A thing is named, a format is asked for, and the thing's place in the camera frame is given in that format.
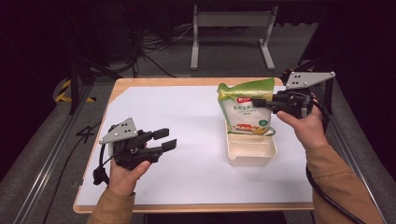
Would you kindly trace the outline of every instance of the red logo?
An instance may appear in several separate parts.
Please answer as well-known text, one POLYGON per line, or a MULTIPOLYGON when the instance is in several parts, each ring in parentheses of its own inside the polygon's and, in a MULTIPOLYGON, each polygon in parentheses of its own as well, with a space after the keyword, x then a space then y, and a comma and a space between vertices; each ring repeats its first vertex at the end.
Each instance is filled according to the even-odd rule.
POLYGON ((250 102, 251 98, 249 97, 238 97, 236 98, 236 102, 238 102, 238 104, 242 104, 242 103, 246 103, 246 102, 250 102))

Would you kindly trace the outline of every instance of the hand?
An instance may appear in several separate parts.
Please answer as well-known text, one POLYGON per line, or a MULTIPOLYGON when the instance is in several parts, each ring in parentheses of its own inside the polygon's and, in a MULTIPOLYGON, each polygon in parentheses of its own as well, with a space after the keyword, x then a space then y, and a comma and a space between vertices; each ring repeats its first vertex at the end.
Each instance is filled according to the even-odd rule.
POLYGON ((303 119, 297 119, 283 111, 277 112, 276 115, 294 129, 305 149, 329 145, 323 131, 321 112, 316 106, 312 108, 311 114, 303 119))
POLYGON ((149 161, 143 161, 130 171, 118 166, 114 159, 111 160, 108 188, 121 196, 131 196, 137 180, 149 169, 150 165, 149 161))

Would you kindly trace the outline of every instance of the forearm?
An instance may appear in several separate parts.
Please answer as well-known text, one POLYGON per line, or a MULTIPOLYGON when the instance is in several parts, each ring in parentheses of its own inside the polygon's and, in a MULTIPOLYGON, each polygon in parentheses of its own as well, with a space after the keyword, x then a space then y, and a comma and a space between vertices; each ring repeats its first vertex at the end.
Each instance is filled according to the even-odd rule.
POLYGON ((134 195, 120 196, 106 189, 93 209, 89 224, 130 223, 134 206, 134 195))
MULTIPOLYGON (((331 146, 307 148, 306 158, 312 177, 330 198, 365 223, 382 223, 366 187, 331 146)), ((315 192, 313 201, 318 223, 352 223, 315 192)))

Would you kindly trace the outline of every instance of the green and white bag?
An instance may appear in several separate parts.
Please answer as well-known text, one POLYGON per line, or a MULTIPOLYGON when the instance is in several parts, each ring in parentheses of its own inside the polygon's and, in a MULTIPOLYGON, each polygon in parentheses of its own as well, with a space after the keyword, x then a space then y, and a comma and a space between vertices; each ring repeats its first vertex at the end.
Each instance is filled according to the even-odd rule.
POLYGON ((274 135, 270 127, 271 110, 254 107, 251 98, 272 101, 275 81, 273 78, 250 81, 228 87, 218 87, 219 105, 227 122, 227 133, 274 135))

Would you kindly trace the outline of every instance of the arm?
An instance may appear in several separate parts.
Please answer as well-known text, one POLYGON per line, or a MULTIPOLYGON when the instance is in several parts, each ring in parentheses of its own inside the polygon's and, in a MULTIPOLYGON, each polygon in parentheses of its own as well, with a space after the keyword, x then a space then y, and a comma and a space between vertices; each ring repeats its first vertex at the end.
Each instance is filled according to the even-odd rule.
POLYGON ((93 209, 88 223, 130 223, 136 182, 149 167, 150 163, 143 161, 132 171, 129 171, 111 160, 108 187, 93 209))
MULTIPOLYGON (((329 145, 322 128, 320 111, 314 107, 312 114, 304 119, 296 119, 282 111, 276 115, 294 129, 303 144, 307 166, 318 186, 365 223, 383 223, 366 187, 329 145)), ((353 223, 315 191, 313 202, 318 223, 353 223)))

